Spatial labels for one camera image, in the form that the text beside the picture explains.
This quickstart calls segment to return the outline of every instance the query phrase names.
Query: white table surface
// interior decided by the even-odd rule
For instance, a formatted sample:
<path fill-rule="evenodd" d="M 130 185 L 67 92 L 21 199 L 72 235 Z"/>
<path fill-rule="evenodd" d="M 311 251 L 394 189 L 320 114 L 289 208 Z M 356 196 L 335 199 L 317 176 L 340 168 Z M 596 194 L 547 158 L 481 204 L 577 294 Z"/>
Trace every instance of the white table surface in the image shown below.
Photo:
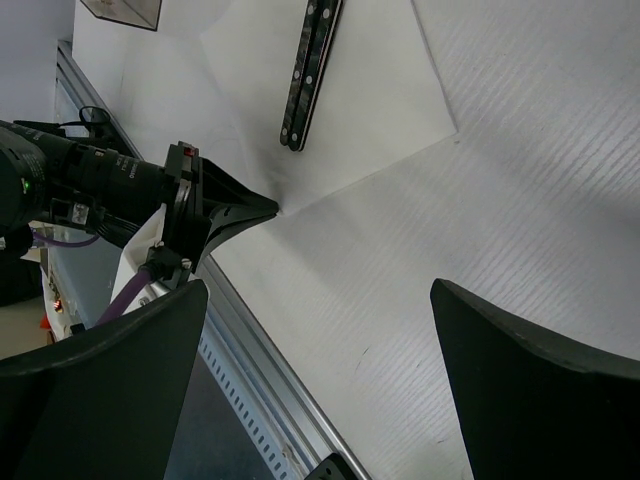
<path fill-rule="evenodd" d="M 434 278 L 640 358 L 640 4 L 415 3 L 460 133 L 215 257 L 375 478 L 469 479 Z M 207 5 L 165 0 L 157 33 L 78 7 L 76 61 L 147 160 L 202 127 L 181 85 L 135 86 L 126 56 L 162 38 L 206 72 Z M 161 132 L 134 86 L 165 102 Z"/>

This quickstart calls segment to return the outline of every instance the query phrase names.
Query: black cable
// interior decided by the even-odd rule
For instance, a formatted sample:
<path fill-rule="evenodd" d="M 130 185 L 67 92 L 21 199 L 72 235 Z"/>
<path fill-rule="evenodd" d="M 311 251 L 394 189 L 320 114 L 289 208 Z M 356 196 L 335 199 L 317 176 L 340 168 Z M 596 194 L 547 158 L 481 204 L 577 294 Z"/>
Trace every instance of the black cable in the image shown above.
<path fill-rule="evenodd" d="M 100 225 L 96 227 L 96 232 L 107 242 L 124 248 L 139 229 L 140 227 L 135 223 L 127 222 L 107 213 Z"/>
<path fill-rule="evenodd" d="M 94 243 L 96 243 L 98 241 L 98 239 L 100 238 L 100 235 L 94 235 L 90 239 L 83 240 L 81 242 L 63 242 L 63 241 L 60 241 L 60 240 L 55 240 L 53 238 L 46 237 L 46 236 L 41 235 L 38 232 L 34 231 L 33 232 L 33 238 L 35 240 L 39 240 L 39 241 L 51 246 L 51 247 L 84 248 L 84 247 L 88 247 L 89 245 L 93 245 Z"/>
<path fill-rule="evenodd" d="M 87 120 L 84 117 L 83 112 L 87 111 L 90 108 L 93 110 L 97 110 L 102 115 L 104 115 L 104 120 Z M 93 105 L 85 105 L 80 110 L 78 110 L 78 118 L 80 119 L 79 121 L 76 120 L 75 122 L 60 123 L 58 124 L 58 127 L 84 127 L 89 130 L 91 127 L 104 127 L 105 125 L 111 124 L 111 115 L 109 114 L 109 112 L 104 108 L 96 107 Z"/>

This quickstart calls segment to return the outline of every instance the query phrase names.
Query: black plastic part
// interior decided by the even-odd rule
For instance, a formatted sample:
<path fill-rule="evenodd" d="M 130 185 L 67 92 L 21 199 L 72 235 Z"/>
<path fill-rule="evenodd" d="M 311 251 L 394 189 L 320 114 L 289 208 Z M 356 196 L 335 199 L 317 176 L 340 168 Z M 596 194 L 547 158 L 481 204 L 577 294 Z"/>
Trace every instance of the black plastic part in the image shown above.
<path fill-rule="evenodd" d="M 20 227 L 4 236 L 5 248 L 0 250 L 0 267 L 8 268 L 24 257 L 33 245 L 33 233 L 29 226 Z"/>
<path fill-rule="evenodd" d="M 182 255 L 165 246 L 149 249 L 144 268 L 151 273 L 151 281 L 161 281 L 167 288 L 173 290 L 189 280 L 190 269 L 183 267 Z"/>
<path fill-rule="evenodd" d="M 84 326 L 84 323 L 76 323 L 75 325 L 71 325 L 70 329 L 72 335 L 78 335 L 87 331 L 87 327 Z"/>
<path fill-rule="evenodd" d="M 57 123 L 30 122 L 28 120 L 14 120 L 13 123 L 21 127 L 32 128 L 50 135 L 66 138 L 64 128 L 60 127 Z"/>
<path fill-rule="evenodd" d="M 199 156 L 191 145 L 180 143 L 170 150 L 167 172 L 175 155 L 181 158 L 181 175 L 189 175 L 186 198 L 176 201 L 165 222 L 164 243 L 192 262 L 200 260 L 239 233 L 274 218 L 276 202 L 252 192 L 221 168 Z"/>
<path fill-rule="evenodd" d="M 81 145 L 91 145 L 104 150 L 115 150 L 127 157 L 135 157 L 127 142 L 111 122 L 111 115 L 104 108 L 84 106 L 78 112 L 79 121 L 64 123 L 63 125 L 83 126 L 89 132 L 89 137 L 69 138 Z"/>
<path fill-rule="evenodd" d="M 431 301 L 475 480 L 640 478 L 640 362 L 451 282 Z"/>
<path fill-rule="evenodd" d="M 358 480 L 358 477 L 340 455 L 333 453 L 305 480 Z"/>
<path fill-rule="evenodd" d="M 51 134 L 22 126 L 17 123 L 7 123 L 1 120 L 0 127 L 4 129 L 4 132 L 9 132 L 13 135 L 19 136 L 22 141 L 26 141 L 26 143 L 31 146 L 30 148 L 38 149 L 40 155 L 43 157 L 42 163 L 45 166 L 44 170 L 48 175 L 58 172 L 63 161 L 69 156 L 69 152 L 75 145 L 71 140 L 59 136 L 59 133 Z M 1 139 L 4 145 L 16 144 L 16 140 Z"/>
<path fill-rule="evenodd" d="M 42 296 L 40 264 L 15 260 L 0 266 L 0 307 Z"/>
<path fill-rule="evenodd" d="M 0 122 L 0 236 L 26 225 L 46 201 L 47 157 L 22 129 Z"/>
<path fill-rule="evenodd" d="M 163 478 L 206 307 L 198 280 L 0 361 L 0 478 Z"/>

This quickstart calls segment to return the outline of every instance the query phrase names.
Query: metal frame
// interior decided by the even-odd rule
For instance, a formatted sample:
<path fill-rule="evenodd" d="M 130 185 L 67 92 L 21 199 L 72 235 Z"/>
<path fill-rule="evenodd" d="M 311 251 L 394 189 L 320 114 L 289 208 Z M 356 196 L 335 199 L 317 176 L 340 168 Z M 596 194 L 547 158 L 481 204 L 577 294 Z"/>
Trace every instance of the metal frame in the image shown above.
<path fill-rule="evenodd" d="M 58 46 L 58 81 L 78 106 L 109 110 L 73 60 L 71 45 L 64 41 Z M 131 151 L 142 158 L 113 116 L 112 122 Z M 369 480 L 213 258 L 202 262 L 198 275 L 210 293 L 200 355 L 274 478 L 302 480 L 331 453 L 338 452 L 359 480 Z"/>

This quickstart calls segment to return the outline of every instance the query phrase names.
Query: purple cable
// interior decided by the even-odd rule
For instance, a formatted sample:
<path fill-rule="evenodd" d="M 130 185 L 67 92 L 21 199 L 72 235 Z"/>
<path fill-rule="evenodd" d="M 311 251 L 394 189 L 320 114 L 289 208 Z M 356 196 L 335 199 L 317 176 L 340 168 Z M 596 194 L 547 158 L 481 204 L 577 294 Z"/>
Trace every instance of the purple cable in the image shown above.
<path fill-rule="evenodd" d="M 100 238 L 100 235 L 91 237 L 89 240 L 85 240 L 83 242 L 75 242 L 75 243 L 61 242 L 59 240 L 54 240 L 52 238 L 45 237 L 44 235 L 40 235 L 38 232 L 33 232 L 33 238 L 35 238 L 36 240 L 40 240 L 41 242 L 44 242 L 48 245 L 51 245 L 52 247 L 82 248 L 82 247 L 88 247 L 89 245 L 96 243 Z"/>
<path fill-rule="evenodd" d="M 102 314 L 96 326 L 103 325 L 122 316 L 142 289 L 151 283 L 151 280 L 151 272 L 149 270 L 146 268 L 138 270 L 138 273 L 129 280 L 118 296 L 111 302 L 111 305 Z"/>

